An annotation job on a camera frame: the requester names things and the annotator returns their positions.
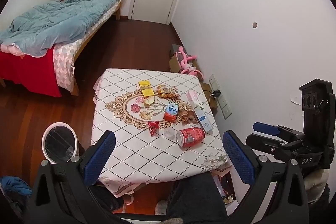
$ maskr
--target pink plush toy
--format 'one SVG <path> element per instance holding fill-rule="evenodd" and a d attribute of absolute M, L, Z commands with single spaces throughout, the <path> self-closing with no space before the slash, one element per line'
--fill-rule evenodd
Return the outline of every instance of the pink plush toy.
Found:
<path fill-rule="evenodd" d="M 196 68 L 191 67 L 191 65 L 188 64 L 188 61 L 196 59 L 197 56 L 193 55 L 193 56 L 187 57 L 183 51 L 183 47 L 179 47 L 178 50 L 183 56 L 183 60 L 181 61 L 181 70 L 182 70 L 181 73 L 188 74 L 188 75 L 194 75 L 194 76 L 200 75 L 201 77 L 200 80 L 203 80 L 203 74 L 199 70 L 196 70 Z"/>

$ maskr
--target red cloth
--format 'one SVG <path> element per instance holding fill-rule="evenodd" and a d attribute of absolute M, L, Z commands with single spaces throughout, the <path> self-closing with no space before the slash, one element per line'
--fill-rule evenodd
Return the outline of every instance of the red cloth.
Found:
<path fill-rule="evenodd" d="M 53 63 L 54 47 L 43 57 L 15 56 L 0 51 L 0 78 L 24 85 L 29 91 L 61 97 Z"/>

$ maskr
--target white tablecloth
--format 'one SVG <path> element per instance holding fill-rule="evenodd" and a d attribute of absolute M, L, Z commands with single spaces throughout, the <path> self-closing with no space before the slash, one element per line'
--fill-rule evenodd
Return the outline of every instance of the white tablecloth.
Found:
<path fill-rule="evenodd" d="M 138 82 L 149 80 L 153 90 L 159 84 L 175 86 L 179 98 L 179 113 L 191 110 L 186 94 L 195 90 L 203 102 L 204 113 L 213 126 L 206 133 L 202 143 L 190 148 L 182 148 L 176 138 L 166 138 L 164 129 L 173 127 L 201 127 L 182 124 L 180 116 L 174 123 L 163 119 L 164 108 L 169 99 L 155 96 L 150 107 L 143 104 L 143 96 Z M 107 161 L 99 180 L 116 197 L 132 192 L 141 183 L 179 180 L 208 170 L 224 174 L 231 166 L 226 162 L 226 154 L 216 122 L 204 96 L 199 80 L 195 76 L 170 72 L 107 69 L 98 84 L 96 108 L 93 119 L 91 143 L 94 144 L 106 130 L 116 136 L 116 146 Z M 160 121 L 158 134 L 151 136 L 148 121 Z"/>

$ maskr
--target blue comforter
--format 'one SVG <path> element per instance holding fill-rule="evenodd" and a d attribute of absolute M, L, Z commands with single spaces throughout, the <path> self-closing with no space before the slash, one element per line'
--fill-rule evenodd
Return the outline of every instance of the blue comforter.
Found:
<path fill-rule="evenodd" d="M 82 38 L 116 1 L 64 0 L 37 5 L 0 32 L 0 44 L 16 45 L 25 54 L 42 57 L 55 43 Z"/>

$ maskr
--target black pants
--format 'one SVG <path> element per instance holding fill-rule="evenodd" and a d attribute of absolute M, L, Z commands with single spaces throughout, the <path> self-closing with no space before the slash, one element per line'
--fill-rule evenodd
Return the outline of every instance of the black pants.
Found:
<path fill-rule="evenodd" d="M 91 192 L 109 212 L 123 206 L 106 188 L 92 185 Z M 184 223 L 221 223 L 227 220 L 225 204 L 209 172 L 174 182 L 168 198 L 166 219 L 182 218 Z"/>

